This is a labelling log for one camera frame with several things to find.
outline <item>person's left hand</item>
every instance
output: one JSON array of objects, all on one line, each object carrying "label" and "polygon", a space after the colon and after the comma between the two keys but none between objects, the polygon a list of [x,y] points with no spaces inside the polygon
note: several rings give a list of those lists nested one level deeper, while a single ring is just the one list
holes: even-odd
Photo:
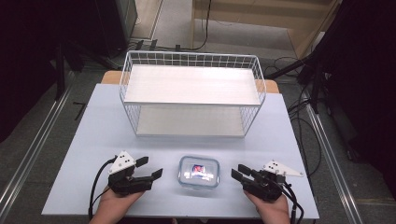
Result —
[{"label": "person's left hand", "polygon": [[112,189],[107,190],[101,197],[96,214],[90,224],[113,224],[120,221],[128,211],[129,207],[136,202],[143,192],[121,196]]}]

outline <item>white shelf panel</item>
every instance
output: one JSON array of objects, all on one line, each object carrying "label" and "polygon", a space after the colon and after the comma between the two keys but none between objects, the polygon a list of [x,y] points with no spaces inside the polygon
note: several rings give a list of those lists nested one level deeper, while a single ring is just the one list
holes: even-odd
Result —
[{"label": "white shelf panel", "polygon": [[260,105],[247,68],[134,64],[125,104]]},{"label": "white shelf panel", "polygon": [[241,113],[230,106],[142,105],[137,135],[244,136]]}]

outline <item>upper shelf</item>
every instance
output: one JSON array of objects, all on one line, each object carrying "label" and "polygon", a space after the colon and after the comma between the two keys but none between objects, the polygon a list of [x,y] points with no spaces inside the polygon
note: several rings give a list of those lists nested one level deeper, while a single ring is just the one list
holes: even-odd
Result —
[{"label": "upper shelf", "polygon": [[124,103],[221,106],[261,104],[251,69],[139,64],[132,66]]}]

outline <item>plastic container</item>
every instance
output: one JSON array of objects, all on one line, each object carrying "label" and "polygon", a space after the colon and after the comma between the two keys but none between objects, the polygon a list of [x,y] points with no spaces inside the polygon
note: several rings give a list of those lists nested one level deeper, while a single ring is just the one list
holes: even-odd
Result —
[{"label": "plastic container", "polygon": [[178,168],[178,182],[188,189],[214,189],[219,184],[219,162],[213,159],[185,156]]}]

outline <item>human hand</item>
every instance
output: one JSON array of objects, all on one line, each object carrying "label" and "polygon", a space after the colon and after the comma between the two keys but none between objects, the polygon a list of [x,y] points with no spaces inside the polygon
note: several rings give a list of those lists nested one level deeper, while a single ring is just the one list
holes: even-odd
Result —
[{"label": "human hand", "polygon": [[113,224],[120,221],[128,211],[129,207],[136,202],[144,193],[138,192],[121,196],[112,189],[105,188],[106,192],[102,195],[95,216],[90,224]]},{"label": "human hand", "polygon": [[274,202],[266,202],[245,191],[247,197],[256,205],[265,224],[290,224],[288,200],[285,195],[281,195]]}]

